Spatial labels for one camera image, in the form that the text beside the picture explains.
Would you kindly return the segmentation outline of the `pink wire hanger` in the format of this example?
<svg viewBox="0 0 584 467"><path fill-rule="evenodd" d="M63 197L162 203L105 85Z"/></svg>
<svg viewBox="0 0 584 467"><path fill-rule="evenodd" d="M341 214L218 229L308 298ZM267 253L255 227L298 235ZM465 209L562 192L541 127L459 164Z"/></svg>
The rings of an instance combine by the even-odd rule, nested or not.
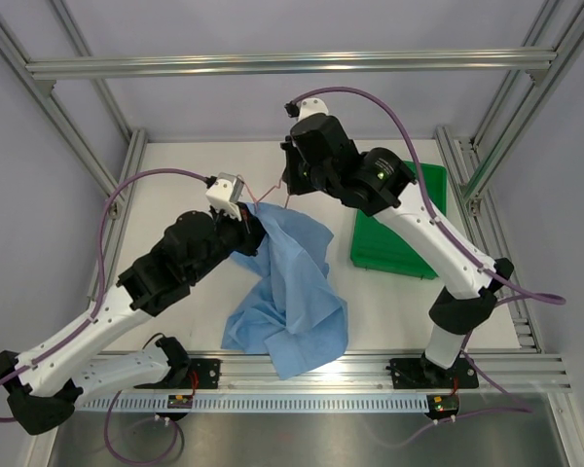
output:
<svg viewBox="0 0 584 467"><path fill-rule="evenodd" d="M257 197L241 174L237 174L237 179L243 184L240 193L240 201L251 207L255 214L259 212L261 205L268 200L268 197L275 192L281 191L284 185L283 177L280 176L273 185Z"/></svg>

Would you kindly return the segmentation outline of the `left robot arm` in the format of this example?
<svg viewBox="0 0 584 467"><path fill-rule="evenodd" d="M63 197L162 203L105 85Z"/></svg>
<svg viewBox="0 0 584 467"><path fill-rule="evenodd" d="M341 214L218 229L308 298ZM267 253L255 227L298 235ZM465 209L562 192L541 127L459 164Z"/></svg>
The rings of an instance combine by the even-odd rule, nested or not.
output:
<svg viewBox="0 0 584 467"><path fill-rule="evenodd" d="M57 428L76 409L104 394L183 385L191 362L174 337L162 337L148 350L104 363L93 358L188 297L192 287L232 254L257 254L266 231L246 204L237 207L237 218L215 210L180 215L91 309L35 348L2 351L0 384L8 392L14 422L36 436Z"/></svg>

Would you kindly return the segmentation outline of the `blue shirt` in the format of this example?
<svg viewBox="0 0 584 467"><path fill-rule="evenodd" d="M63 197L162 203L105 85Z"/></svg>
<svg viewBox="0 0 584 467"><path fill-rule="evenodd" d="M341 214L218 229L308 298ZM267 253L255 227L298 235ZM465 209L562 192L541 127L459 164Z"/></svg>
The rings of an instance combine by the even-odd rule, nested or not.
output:
<svg viewBox="0 0 584 467"><path fill-rule="evenodd" d="M290 379L341 357L348 345L347 302L328 281L332 232L312 217L261 203L250 212L266 231L258 253L232 260L259 276L229 316L221 347L268 354Z"/></svg>

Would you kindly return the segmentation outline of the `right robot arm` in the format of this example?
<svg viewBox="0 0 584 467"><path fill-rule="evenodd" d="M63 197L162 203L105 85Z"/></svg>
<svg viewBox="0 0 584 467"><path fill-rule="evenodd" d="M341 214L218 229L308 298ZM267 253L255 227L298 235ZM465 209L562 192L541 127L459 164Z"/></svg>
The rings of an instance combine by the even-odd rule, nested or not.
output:
<svg viewBox="0 0 584 467"><path fill-rule="evenodd" d="M336 117L318 111L298 118L281 148L290 195L321 192L375 218L443 281L429 311L433 328L420 375L433 387L450 383L466 337L491 316L513 264L478 250L454 228L429 199L420 170L386 148L359 152Z"/></svg>

